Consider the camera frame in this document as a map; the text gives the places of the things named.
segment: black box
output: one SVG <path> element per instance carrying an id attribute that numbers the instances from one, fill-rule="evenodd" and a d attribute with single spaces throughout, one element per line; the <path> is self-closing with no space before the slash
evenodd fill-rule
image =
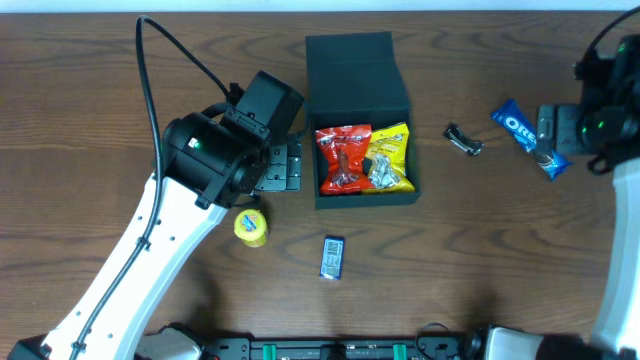
<path id="1" fill-rule="evenodd" d="M 411 105 L 393 56 L 391 33 L 307 36 L 306 45 L 316 209 L 415 203 L 421 186 Z M 320 195 L 328 163 L 316 145 L 316 130 L 371 124 L 375 131 L 400 122 L 407 123 L 410 132 L 406 172 L 414 193 Z M 365 174 L 370 165 L 365 161 Z"/>

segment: yellow round can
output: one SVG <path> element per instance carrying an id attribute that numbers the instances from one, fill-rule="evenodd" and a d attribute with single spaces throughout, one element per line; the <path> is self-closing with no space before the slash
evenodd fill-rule
<path id="1" fill-rule="evenodd" d="M 267 219 L 264 218 L 260 211 L 255 209 L 247 209 L 238 214 L 233 225 L 233 231 L 245 245 L 250 247 L 264 245 L 269 236 Z"/>

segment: barcode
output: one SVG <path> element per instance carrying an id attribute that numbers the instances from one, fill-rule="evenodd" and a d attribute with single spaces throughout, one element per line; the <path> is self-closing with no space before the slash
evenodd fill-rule
<path id="1" fill-rule="evenodd" d="M 327 246 L 327 255 L 338 256 L 338 243 L 330 242 Z"/>

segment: wooden table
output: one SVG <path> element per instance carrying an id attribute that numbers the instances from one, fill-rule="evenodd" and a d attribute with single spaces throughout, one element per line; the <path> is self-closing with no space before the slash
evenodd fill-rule
<path id="1" fill-rule="evenodd" d="M 413 336 L 494 321 L 588 336 L 614 224 L 610 176 L 585 159 L 550 183 L 490 118 L 507 98 L 535 119 L 576 102 L 571 65 L 617 14 L 440 12 L 157 14 L 224 82 L 266 70 L 307 93 L 305 35 L 390 30 L 413 103 L 424 195 L 405 207 L 314 210 L 310 141 L 300 193 L 267 194 L 271 238 L 251 249 L 232 211 L 196 249 L 150 324 L 256 337 Z M 0 353 L 80 299 L 133 214 L 153 159 L 134 14 L 0 16 Z M 613 31 L 607 50 L 631 22 Z M 161 128 L 222 100 L 146 32 Z M 485 142 L 468 157 L 449 122 Z M 301 127 L 301 114 L 295 127 Z M 343 279 L 318 278 L 323 238 L 347 239 Z"/>

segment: wire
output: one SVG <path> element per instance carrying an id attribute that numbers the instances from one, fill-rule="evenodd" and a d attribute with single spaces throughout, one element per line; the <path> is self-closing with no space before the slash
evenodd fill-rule
<path id="1" fill-rule="evenodd" d="M 142 15 L 139 16 L 136 21 L 136 57 L 138 60 L 138 70 L 140 72 L 140 82 L 142 83 L 142 92 L 144 94 L 144 99 L 147 105 L 147 112 L 149 114 L 149 123 L 151 124 L 151 133 L 153 136 L 153 147 L 155 153 L 155 179 L 156 179 L 156 189 L 153 197 L 153 206 L 151 208 L 151 215 L 149 216 L 149 221 L 147 222 L 147 227 L 144 230 L 144 233 L 141 237 L 138 238 L 138 242 L 136 244 L 135 249 L 122 266 L 118 275 L 113 279 L 111 285 L 107 288 L 105 293 L 100 298 L 100 301 L 96 304 L 96 307 L 89 315 L 87 322 L 84 324 L 82 331 L 78 335 L 78 339 L 72 344 L 73 350 L 71 352 L 70 360 L 77 359 L 78 355 L 84 348 L 86 344 L 84 340 L 87 335 L 91 331 L 91 326 L 95 322 L 98 314 L 104 308 L 107 301 L 118 287 L 124 276 L 127 274 L 136 258 L 143 249 L 145 249 L 149 245 L 149 237 L 151 236 L 151 232 L 153 231 L 154 226 L 158 220 L 158 214 L 160 212 L 160 204 L 162 203 L 162 186 L 164 179 L 164 171 L 163 171 L 163 161 L 162 161 L 162 150 L 161 150 L 161 137 L 160 137 L 160 129 L 158 127 L 158 118 L 156 116 L 156 109 L 153 103 L 153 96 L 151 94 L 151 85 L 149 84 L 149 76 L 147 74 L 147 65 L 145 63 L 144 58 L 144 48 L 142 46 L 142 27 L 144 23 L 147 23 L 153 26 L 156 30 L 158 30 L 162 35 L 164 35 L 169 41 L 171 41 L 184 55 L 186 55 L 189 60 L 191 60 L 196 66 L 198 66 L 205 74 L 209 76 L 222 90 L 222 93 L 226 98 L 229 97 L 229 91 L 224 87 L 222 82 L 209 70 L 207 69 L 198 59 L 193 56 L 176 38 L 173 37 L 165 28 L 163 28 L 160 24 L 155 22 L 155 20 L 151 19 L 148 16 Z"/>
<path id="2" fill-rule="evenodd" d="M 427 354 L 424 350 L 422 350 L 422 348 L 418 345 L 418 340 L 420 340 L 420 335 L 422 335 L 425 331 L 427 331 L 427 330 L 428 330 L 429 328 L 431 328 L 431 327 L 440 327 L 440 328 L 445 329 L 446 331 L 449 331 L 449 329 L 448 329 L 446 326 L 444 326 L 444 325 L 442 325 L 442 324 L 440 324 L 440 323 L 436 323 L 436 322 L 428 323 L 427 325 L 423 326 L 423 327 L 422 327 L 422 329 L 420 329 L 420 331 L 418 331 L 418 333 L 416 334 L 415 346 L 416 346 L 416 350 L 418 350 L 418 352 L 419 352 L 422 356 L 424 356 L 424 358 L 425 358 L 425 359 L 427 359 L 427 360 L 436 360 L 436 358 L 434 358 L 434 357 L 433 357 L 433 356 L 431 356 L 431 355 L 428 355 L 428 354 Z M 456 355 L 449 355 L 449 356 L 447 356 L 447 359 L 454 359 L 456 356 L 458 356 L 458 355 L 457 355 L 457 354 L 456 354 Z"/>
<path id="3" fill-rule="evenodd" d="M 602 38 L 605 35 L 607 35 L 607 33 L 611 29 L 613 29 L 614 27 L 616 27 L 616 25 L 620 24 L 621 22 L 623 22 L 627 18 L 631 17 L 632 15 L 635 15 L 638 12 L 640 12 L 640 6 L 637 6 L 637 7 L 633 8 L 633 9 L 627 11 L 626 13 L 620 15 L 617 19 L 615 19 L 611 23 L 609 23 L 609 25 L 605 26 L 605 28 L 602 29 L 602 31 L 600 31 L 600 33 L 591 41 L 591 44 L 589 44 L 589 46 L 587 47 L 587 50 L 584 52 L 584 56 L 582 57 L 582 60 L 585 61 L 585 60 L 588 59 L 588 57 L 591 55 L 591 53 L 593 53 L 595 51 L 596 45 L 598 45 L 600 40 L 602 40 Z"/>

